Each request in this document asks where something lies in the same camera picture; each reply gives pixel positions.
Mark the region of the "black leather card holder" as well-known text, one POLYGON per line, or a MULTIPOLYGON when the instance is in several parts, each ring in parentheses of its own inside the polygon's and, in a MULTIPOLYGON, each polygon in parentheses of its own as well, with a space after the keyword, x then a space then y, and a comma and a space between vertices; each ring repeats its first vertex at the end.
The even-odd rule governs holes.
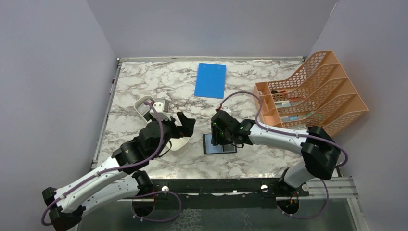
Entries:
POLYGON ((213 145, 212 134, 203 134, 203 154, 234 154, 237 153, 237 148, 231 144, 228 145, 213 145))

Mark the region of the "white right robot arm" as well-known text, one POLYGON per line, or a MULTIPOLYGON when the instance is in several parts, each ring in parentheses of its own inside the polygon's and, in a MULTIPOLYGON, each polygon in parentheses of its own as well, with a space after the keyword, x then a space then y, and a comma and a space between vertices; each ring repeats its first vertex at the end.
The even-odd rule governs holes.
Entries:
POLYGON ((302 161, 286 168, 277 184, 285 196, 313 178, 331 179, 341 152, 321 127, 290 130, 251 119, 240 122, 223 110, 217 110, 211 118, 211 130, 214 145, 266 145, 300 155, 302 161))

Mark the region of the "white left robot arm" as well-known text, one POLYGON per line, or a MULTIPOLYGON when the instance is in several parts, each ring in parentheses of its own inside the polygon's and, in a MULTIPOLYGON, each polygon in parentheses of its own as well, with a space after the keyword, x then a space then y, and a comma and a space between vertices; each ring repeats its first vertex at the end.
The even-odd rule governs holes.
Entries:
POLYGON ((67 231, 94 209, 131 196, 146 197, 154 186, 142 170, 158 158, 171 139, 191 137, 196 120, 177 112, 181 122, 159 113, 139 131, 138 136, 120 145, 111 157, 98 167, 62 188, 48 187, 42 191, 47 209, 42 215, 44 226, 67 231))

